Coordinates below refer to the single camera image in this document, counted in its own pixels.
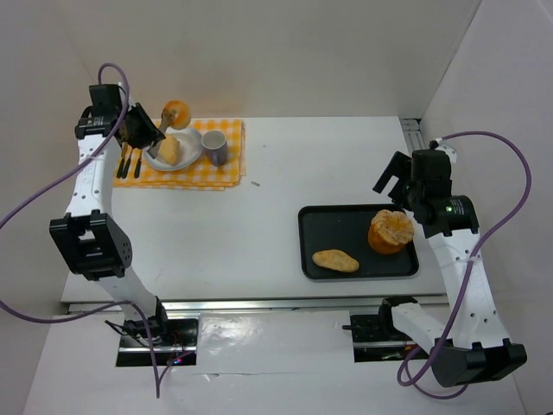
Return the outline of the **metal tongs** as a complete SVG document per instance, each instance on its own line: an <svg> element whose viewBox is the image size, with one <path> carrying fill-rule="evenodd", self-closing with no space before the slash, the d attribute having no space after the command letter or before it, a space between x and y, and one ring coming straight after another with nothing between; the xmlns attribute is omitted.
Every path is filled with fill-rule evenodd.
<svg viewBox="0 0 553 415"><path fill-rule="evenodd" d="M160 125L157 127L157 133L155 139L149 146L147 153L154 159L157 158L162 141L165 139L167 129L172 125L175 120L176 112L167 109L162 110L162 117Z"/></svg>

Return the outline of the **triangular bread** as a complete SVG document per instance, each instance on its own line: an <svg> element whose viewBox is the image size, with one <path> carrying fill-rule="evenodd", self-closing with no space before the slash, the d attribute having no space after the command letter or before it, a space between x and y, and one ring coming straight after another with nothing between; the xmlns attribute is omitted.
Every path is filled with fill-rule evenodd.
<svg viewBox="0 0 553 415"><path fill-rule="evenodd" d="M181 157L181 147L179 140L173 135L166 135L161 141L157 158L163 163L175 166Z"/></svg>

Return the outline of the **ring donut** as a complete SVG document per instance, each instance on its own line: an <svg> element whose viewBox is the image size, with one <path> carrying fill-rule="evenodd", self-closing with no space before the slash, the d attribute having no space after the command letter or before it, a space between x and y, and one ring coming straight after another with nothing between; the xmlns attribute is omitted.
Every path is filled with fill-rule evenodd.
<svg viewBox="0 0 553 415"><path fill-rule="evenodd" d="M183 101L170 100L163 107L162 120L167 127L183 130L191 122L191 112L188 105Z"/></svg>

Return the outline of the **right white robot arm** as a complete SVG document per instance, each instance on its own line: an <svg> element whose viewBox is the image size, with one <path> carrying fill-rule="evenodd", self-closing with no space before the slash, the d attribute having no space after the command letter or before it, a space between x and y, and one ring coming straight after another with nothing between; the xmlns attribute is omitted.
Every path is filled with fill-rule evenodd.
<svg viewBox="0 0 553 415"><path fill-rule="evenodd" d="M396 152L374 186L410 211L437 258L451 314L442 324L413 297L384 299L378 316L385 331L409 337L427 356L440 386L501 380L527 361L525 348L511 341L487 280L481 256L485 240L471 200L452 195L451 164L439 150Z"/></svg>

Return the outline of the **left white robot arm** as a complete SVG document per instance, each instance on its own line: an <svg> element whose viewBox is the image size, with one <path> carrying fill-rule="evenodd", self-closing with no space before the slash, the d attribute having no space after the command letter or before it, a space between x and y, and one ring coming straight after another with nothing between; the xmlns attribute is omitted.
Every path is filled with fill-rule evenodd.
<svg viewBox="0 0 553 415"><path fill-rule="evenodd" d="M133 337L166 335L167 313L131 267L130 238L112 217L113 176L124 146L156 156L164 139L140 104L125 107L124 89L92 85L92 103L75 127L80 172L73 196L49 233L71 273L123 302L123 331Z"/></svg>

